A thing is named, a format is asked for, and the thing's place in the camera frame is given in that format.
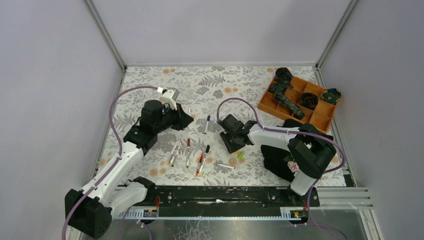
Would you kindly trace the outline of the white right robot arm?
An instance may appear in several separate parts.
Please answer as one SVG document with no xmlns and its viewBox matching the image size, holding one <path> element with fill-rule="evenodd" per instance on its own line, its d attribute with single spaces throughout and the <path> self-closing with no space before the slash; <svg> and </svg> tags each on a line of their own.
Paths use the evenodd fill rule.
<svg viewBox="0 0 424 240">
<path fill-rule="evenodd" d="M 246 145 L 259 146 L 264 167 L 288 181 L 289 188 L 304 196 L 320 179 L 337 151 L 333 138 L 312 124 L 289 120 L 289 124 L 270 127 L 255 120 L 245 123 L 229 114 L 218 121 L 220 137 L 229 153 Z"/>
</svg>

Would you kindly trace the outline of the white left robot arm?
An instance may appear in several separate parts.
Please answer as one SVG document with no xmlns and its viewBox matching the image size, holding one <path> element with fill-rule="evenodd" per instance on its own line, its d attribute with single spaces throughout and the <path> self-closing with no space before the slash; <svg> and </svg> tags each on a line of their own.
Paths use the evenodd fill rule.
<svg viewBox="0 0 424 240">
<path fill-rule="evenodd" d="M 124 174 L 158 141 L 159 133 L 169 128 L 182 131 L 193 121 L 180 103 L 171 107 L 158 100 L 147 101 L 141 116 L 123 137 L 114 159 L 80 190 L 70 189 L 65 195 L 66 224 L 97 240 L 118 214 L 145 199 L 153 200 L 154 196 L 148 192 L 155 185 L 147 179 L 138 178 L 123 190 L 114 190 Z"/>
</svg>

